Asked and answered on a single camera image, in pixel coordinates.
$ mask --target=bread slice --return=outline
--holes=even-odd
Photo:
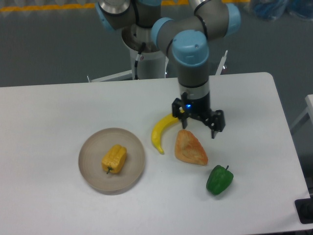
[[[207,155],[199,140],[187,130],[180,130],[177,134],[175,156],[185,163],[206,165],[208,162]]]

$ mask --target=light blue joint cap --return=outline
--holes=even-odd
[[[172,21],[172,19],[168,18],[168,17],[161,18],[155,22],[155,24],[153,25],[153,27],[151,29],[151,38],[152,38],[152,41],[154,42],[154,44],[156,45],[157,48],[158,48],[158,46],[157,46],[158,32],[160,31],[162,26],[168,21]]]
[[[233,3],[226,4],[228,7],[228,30],[226,36],[236,33],[241,25],[241,16],[238,8]]]
[[[97,13],[98,13],[98,15],[99,15],[99,17],[100,17],[100,20],[101,20],[101,22],[102,22],[104,28],[105,28],[107,31],[109,31],[109,32],[114,31],[114,28],[110,25],[110,23],[108,22],[108,20],[105,18],[105,16],[104,16],[103,12],[101,11],[100,6],[99,6],[98,3],[95,4],[95,8],[96,8],[96,10],[97,10]]]
[[[162,0],[138,0],[138,2],[147,6],[160,6]]]
[[[172,43],[174,58],[187,67],[198,67],[209,58],[206,37],[200,31],[185,30],[178,33]]]

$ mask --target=pepper stem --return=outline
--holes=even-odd
[[[107,174],[110,172],[110,170],[113,170],[113,168],[108,166]]]

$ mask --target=toy banana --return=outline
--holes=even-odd
[[[151,133],[151,141],[153,146],[160,152],[160,154],[164,154],[164,150],[161,147],[161,137],[163,131],[169,126],[179,122],[177,117],[173,117],[170,113],[169,115],[162,118],[153,128]]]

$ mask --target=white table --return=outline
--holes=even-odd
[[[0,89],[0,234],[228,235],[313,228],[298,219],[294,200],[309,198],[284,112],[268,73],[213,76],[212,109],[226,127],[216,139],[188,121],[207,166],[174,156],[172,127],[165,155],[150,141],[154,124],[179,96],[176,79]],[[104,195],[78,168],[93,133],[133,132],[145,147],[142,177],[129,191]],[[213,196],[205,184],[216,165],[233,183]]]

